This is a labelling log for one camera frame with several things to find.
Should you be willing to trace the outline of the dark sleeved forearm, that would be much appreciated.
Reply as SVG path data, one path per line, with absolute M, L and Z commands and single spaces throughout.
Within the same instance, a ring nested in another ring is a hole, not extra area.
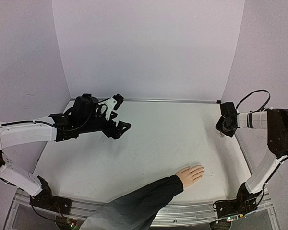
M 99 207 L 80 229 L 147 230 L 159 210 L 182 192 L 176 175 L 165 177 Z

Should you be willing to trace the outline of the mannequin hand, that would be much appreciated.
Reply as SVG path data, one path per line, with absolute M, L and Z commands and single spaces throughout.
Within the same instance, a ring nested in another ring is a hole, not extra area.
M 188 166 L 179 170 L 176 176 L 181 180 L 183 187 L 189 187 L 199 181 L 204 175 L 204 166 Z

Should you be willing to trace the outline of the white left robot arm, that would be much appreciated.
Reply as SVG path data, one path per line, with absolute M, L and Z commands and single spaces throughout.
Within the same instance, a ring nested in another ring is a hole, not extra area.
M 80 134 L 99 131 L 108 138 L 119 139 L 131 128 L 130 123 L 114 120 L 123 101 L 120 94 L 101 101 L 83 94 L 64 113 L 33 120 L 0 122 L 0 179 L 36 196 L 36 201 L 44 209 L 53 208 L 55 198 L 50 195 L 52 191 L 47 181 L 15 166 L 3 150 L 27 143 L 67 141 L 77 139 Z

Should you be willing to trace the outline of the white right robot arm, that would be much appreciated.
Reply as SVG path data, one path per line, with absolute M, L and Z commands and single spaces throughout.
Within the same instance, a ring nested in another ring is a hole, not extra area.
M 220 112 L 216 129 L 224 136 L 232 137 L 243 128 L 266 130 L 266 154 L 252 176 L 240 186 L 248 194 L 257 194 L 288 158 L 288 109 L 260 108 L 240 113 L 233 102 L 226 102 L 220 104 Z

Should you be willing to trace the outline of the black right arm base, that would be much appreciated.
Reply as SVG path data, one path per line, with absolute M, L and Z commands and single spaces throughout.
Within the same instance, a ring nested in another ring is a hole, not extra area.
M 237 196 L 233 200 L 218 200 L 213 203 L 213 209 L 217 212 L 218 219 L 227 218 L 234 215 L 246 215 L 256 211 L 264 197 L 264 189 L 266 183 L 259 192 L 250 193 L 243 183 L 237 192 Z

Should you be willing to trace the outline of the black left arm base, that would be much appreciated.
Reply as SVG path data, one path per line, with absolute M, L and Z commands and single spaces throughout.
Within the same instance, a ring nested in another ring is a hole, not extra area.
M 72 201 L 68 198 L 53 195 L 47 181 L 41 176 L 37 176 L 37 178 L 41 182 L 42 190 L 36 196 L 30 197 L 30 204 L 33 207 L 44 210 L 60 212 L 61 214 L 69 214 Z

